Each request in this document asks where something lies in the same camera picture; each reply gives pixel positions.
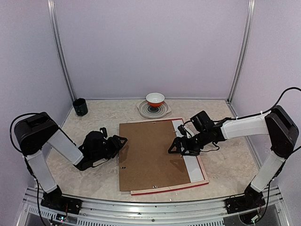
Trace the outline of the brown backing board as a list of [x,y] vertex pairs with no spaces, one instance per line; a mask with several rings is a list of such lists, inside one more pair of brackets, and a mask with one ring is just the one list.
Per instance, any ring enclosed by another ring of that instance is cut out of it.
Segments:
[[169,154],[176,134],[171,120],[122,123],[127,143],[119,152],[119,189],[136,191],[190,183],[184,159]]

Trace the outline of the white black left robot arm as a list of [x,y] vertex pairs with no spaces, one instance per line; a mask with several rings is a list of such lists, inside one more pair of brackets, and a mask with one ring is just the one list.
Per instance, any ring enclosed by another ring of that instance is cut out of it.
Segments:
[[62,128],[46,113],[25,113],[15,117],[9,128],[12,146],[23,155],[28,171],[43,189],[43,206],[62,209],[66,199],[47,164],[45,147],[56,150],[79,171],[95,168],[113,159],[127,143],[127,138],[109,137],[105,127],[89,132],[77,146]]

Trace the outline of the cat photo print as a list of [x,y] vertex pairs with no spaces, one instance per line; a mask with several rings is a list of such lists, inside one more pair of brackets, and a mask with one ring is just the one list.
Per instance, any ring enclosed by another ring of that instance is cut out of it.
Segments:
[[[177,137],[182,137],[183,135],[178,130],[178,126],[183,123],[182,119],[172,120],[173,127],[175,129],[175,133]],[[184,162],[186,165],[186,169],[190,178],[190,182],[201,182],[204,181],[204,176],[202,174],[201,168],[199,166],[198,160],[196,156],[183,156]]]

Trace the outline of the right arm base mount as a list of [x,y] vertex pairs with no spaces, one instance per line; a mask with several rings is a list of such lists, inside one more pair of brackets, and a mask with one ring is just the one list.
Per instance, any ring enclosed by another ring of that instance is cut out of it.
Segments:
[[237,213],[241,211],[251,210],[264,206],[266,204],[262,195],[254,198],[252,195],[242,195],[238,197],[230,197],[225,200],[226,210],[228,214]]

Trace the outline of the red wooden picture frame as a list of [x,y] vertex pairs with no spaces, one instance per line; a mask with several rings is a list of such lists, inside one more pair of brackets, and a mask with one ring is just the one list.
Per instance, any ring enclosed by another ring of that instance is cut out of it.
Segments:
[[[146,121],[164,121],[164,120],[177,120],[177,119],[182,119],[182,118],[169,118],[169,119],[158,119],[158,120],[146,120]],[[194,183],[186,183],[182,185],[177,185],[177,186],[168,186],[168,187],[161,187],[161,188],[153,188],[153,189],[145,189],[145,190],[136,190],[136,191],[129,191],[132,196],[138,196],[138,195],[148,195],[148,194],[158,194],[158,193],[165,193],[165,192],[171,192],[171,191],[178,191],[178,190],[183,190],[183,189],[188,189],[188,188],[193,188],[193,187],[198,187],[198,186],[203,186],[207,185],[209,183],[204,165],[201,161],[201,158],[199,156],[196,156],[199,166],[201,168],[202,174],[204,176],[204,181],[201,182],[194,182]]]

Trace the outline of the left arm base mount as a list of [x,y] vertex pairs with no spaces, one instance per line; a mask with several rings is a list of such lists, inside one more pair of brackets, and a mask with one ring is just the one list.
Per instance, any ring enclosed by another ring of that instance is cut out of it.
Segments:
[[82,205],[82,200],[62,195],[50,195],[48,193],[44,193],[41,205],[67,214],[70,213],[78,215]]

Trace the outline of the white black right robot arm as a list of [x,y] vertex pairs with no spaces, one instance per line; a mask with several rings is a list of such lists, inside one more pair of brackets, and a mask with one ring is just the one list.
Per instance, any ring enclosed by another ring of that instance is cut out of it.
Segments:
[[280,105],[253,115],[220,121],[212,120],[206,111],[201,111],[191,117],[189,122],[197,134],[190,134],[185,124],[179,125],[181,136],[173,140],[168,149],[169,154],[198,156],[208,144],[217,145],[239,137],[265,137],[265,159],[240,199],[245,209],[252,208],[262,198],[265,187],[279,175],[287,159],[297,151],[295,145],[299,129]]

